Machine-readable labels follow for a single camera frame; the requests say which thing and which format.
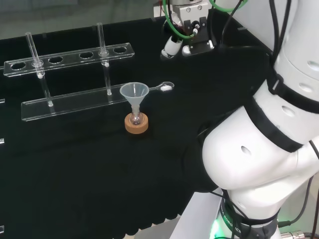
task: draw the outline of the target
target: gray floor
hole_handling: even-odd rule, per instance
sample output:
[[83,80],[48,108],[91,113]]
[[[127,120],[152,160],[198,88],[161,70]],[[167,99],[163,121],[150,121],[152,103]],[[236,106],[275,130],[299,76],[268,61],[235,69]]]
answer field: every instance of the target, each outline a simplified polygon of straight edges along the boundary
[[156,0],[79,0],[75,5],[51,6],[0,14],[0,39],[39,34],[153,16]]

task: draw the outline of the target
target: black band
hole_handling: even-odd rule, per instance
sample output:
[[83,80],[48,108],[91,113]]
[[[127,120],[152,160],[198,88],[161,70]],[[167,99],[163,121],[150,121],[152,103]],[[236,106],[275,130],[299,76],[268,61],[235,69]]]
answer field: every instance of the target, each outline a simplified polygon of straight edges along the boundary
[[303,145],[293,141],[282,133],[265,115],[263,110],[259,107],[255,99],[251,100],[245,105],[245,110],[254,123],[257,129],[272,143],[279,148],[292,153],[300,149]]
[[[277,229],[277,215],[279,211],[271,218],[263,220],[246,219],[243,216],[236,214],[237,219],[234,225],[234,221],[230,213],[231,209],[229,207],[230,206],[222,200],[220,204],[220,214],[230,231],[232,231],[233,226],[235,226],[235,235],[237,237],[246,239],[270,239],[270,237],[275,233]],[[262,225],[266,223],[269,224],[259,228],[250,227],[251,225]]]
[[275,70],[270,70],[267,76],[268,90],[273,95],[278,95],[293,106],[307,112],[319,114],[319,102],[311,100],[284,84],[284,79]]

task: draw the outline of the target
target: rack hole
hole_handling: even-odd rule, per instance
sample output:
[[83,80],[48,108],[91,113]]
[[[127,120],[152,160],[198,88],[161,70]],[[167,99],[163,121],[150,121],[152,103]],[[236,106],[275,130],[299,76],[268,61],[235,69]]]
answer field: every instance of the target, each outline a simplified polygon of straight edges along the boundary
[[251,152],[248,148],[246,148],[245,146],[241,146],[241,151],[243,151],[243,153],[248,154],[249,156],[251,155]]
[[26,64],[24,62],[18,62],[18,63],[11,65],[11,69],[17,71],[17,70],[23,69],[25,66],[26,66]]
[[294,117],[295,116],[295,112],[290,109],[289,107],[287,106],[281,106],[281,108],[283,109],[283,111],[285,112],[286,115],[290,116],[290,117]]
[[63,58],[61,56],[52,57],[52,58],[49,59],[49,62],[51,64],[58,64],[58,63],[60,63],[62,61],[63,61]]
[[299,83],[299,86],[303,91],[306,91],[308,93],[313,91],[313,89],[309,85],[306,85],[304,83]]
[[319,63],[315,61],[308,61],[308,66],[313,69],[314,71],[319,71]]
[[83,52],[80,54],[82,59],[90,59],[93,56],[93,52]]
[[116,47],[113,49],[115,53],[122,54],[127,51],[126,47]]

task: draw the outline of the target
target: black tablecloth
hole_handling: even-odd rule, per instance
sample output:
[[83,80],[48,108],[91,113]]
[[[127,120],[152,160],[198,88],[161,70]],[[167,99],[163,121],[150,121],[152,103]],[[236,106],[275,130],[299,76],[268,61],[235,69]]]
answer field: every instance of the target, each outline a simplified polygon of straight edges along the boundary
[[[226,16],[214,16],[220,38]],[[161,61],[163,18],[104,26],[106,42],[130,42],[135,56],[111,62],[112,85],[163,81],[141,104],[150,127],[130,135],[130,105],[21,121],[20,104],[43,98],[34,74],[0,76],[0,224],[10,239],[122,238],[181,214],[192,196],[180,158],[202,122],[242,105],[265,80],[268,57],[256,49],[213,50]],[[259,42],[230,24],[228,45]],[[34,36],[39,55],[98,46],[94,28]],[[29,57],[24,37],[0,41],[0,62]],[[46,72],[53,96],[103,87],[100,64]]]

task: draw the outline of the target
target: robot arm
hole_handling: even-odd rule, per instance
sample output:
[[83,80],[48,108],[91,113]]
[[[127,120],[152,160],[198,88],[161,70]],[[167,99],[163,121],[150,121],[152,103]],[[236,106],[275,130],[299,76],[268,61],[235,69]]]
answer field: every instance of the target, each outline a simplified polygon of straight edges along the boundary
[[[231,201],[254,220],[252,238],[281,238],[273,217],[285,200],[319,171],[308,143],[319,147],[319,1],[300,0],[291,31],[270,74],[250,103],[205,139],[205,170]],[[217,220],[225,237],[225,215]]]
[[[171,15],[173,21],[186,35],[194,35],[183,47],[183,55],[188,56],[213,49],[207,32],[208,3],[202,0],[171,0],[171,4],[174,10]],[[179,52],[182,43],[182,38],[173,35],[161,51],[162,56],[173,58]]]

